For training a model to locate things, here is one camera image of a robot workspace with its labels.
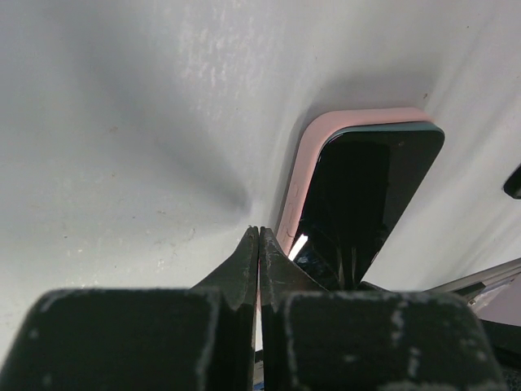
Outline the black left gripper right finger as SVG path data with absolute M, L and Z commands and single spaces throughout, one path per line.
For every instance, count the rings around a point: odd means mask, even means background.
M 268 390 L 504 390 L 480 321 L 451 294 L 327 292 L 262 228 Z

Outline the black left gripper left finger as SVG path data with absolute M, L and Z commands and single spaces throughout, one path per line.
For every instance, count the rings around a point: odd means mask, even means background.
M 193 288 L 53 290 L 23 321 L 4 390 L 250 390 L 260 236 Z

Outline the black smartphone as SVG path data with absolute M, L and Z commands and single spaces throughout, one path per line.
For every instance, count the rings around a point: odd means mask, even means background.
M 428 121 L 334 132 L 318 154 L 298 214 L 294 263 L 329 291 L 357 289 L 444 140 Z

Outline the pink phone case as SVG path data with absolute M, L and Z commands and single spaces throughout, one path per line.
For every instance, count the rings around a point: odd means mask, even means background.
M 283 252 L 288 255 L 291 251 L 318 157 L 334 133 L 364 125 L 418 121 L 430 122 L 431 118 L 417 108 L 380 108 L 326 112 L 313 120 L 300 138 L 276 234 Z

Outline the black phone case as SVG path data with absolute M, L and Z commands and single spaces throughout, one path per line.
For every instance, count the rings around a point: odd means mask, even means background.
M 507 178 L 503 191 L 512 199 L 521 199 L 521 165 Z

